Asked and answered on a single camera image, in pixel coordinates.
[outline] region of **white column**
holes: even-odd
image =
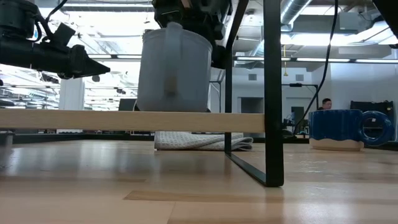
[[[62,80],[59,110],[84,110],[85,84],[82,78]],[[60,132],[82,132],[79,129],[58,129]]]

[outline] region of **person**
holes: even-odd
[[[322,106],[318,110],[330,110],[331,109],[331,99],[325,98],[322,100]]]

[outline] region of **wooden table surface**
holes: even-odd
[[[236,154],[264,170],[263,147]],[[267,189],[222,152],[15,145],[0,170],[0,223],[398,223],[398,153],[284,148],[285,185]]]

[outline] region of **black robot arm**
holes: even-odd
[[[46,37],[41,43],[29,40],[43,26]],[[75,31],[61,24],[51,33],[39,8],[25,0],[0,0],[0,63],[57,73],[60,78],[81,78],[101,75],[110,69],[90,59],[82,45],[67,44]]]

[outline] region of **wooden stick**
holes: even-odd
[[[0,128],[263,133],[263,114],[0,110]]]

